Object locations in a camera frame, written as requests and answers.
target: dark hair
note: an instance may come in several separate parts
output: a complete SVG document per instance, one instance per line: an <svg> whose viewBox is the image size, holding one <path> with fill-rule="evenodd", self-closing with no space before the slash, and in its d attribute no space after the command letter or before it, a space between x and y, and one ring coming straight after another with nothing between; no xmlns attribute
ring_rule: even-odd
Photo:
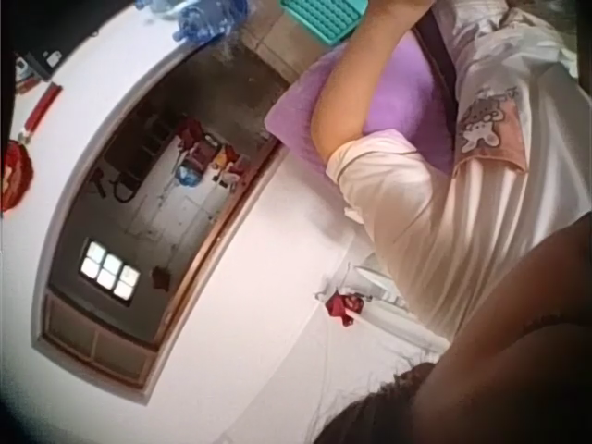
<svg viewBox="0 0 592 444"><path fill-rule="evenodd" d="M421 363L335 416L314 444L407 444L413 396L434 365Z"/></svg>

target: tiled floor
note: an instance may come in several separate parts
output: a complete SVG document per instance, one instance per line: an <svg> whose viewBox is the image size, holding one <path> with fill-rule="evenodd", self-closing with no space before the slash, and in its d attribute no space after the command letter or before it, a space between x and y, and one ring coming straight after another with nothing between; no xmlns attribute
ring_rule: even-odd
<svg viewBox="0 0 592 444"><path fill-rule="evenodd" d="M289 83L329 49L288 16L279 0L250 0L250 5L242 42Z"/></svg>

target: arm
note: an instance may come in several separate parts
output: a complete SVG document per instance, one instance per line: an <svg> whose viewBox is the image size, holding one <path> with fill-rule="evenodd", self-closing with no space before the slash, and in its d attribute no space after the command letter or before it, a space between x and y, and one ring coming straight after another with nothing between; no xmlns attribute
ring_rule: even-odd
<svg viewBox="0 0 592 444"><path fill-rule="evenodd" d="M433 0L370 1L343 58L329 76L311 122L314 145L326 162L344 143L362 137L362 129L380 75L405 34Z"/></svg>

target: window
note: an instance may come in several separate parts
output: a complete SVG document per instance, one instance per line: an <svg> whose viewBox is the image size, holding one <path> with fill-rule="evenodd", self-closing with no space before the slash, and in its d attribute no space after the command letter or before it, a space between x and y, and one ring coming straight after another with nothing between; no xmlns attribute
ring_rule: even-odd
<svg viewBox="0 0 592 444"><path fill-rule="evenodd" d="M107 249L90 240L86 247L80 272L123 302L130 302L140 272L119 259Z"/></svg>

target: white shirt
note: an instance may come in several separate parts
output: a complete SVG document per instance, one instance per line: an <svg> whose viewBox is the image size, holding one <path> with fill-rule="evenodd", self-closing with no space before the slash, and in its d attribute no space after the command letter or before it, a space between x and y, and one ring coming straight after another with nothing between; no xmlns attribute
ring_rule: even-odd
<svg viewBox="0 0 592 444"><path fill-rule="evenodd" d="M452 179L394 129L346 144L327 165L410 310L447 339L520 258L592 208L591 103L561 43L539 31L549 37L497 31L463 54ZM524 170L512 163L517 141Z"/></svg>

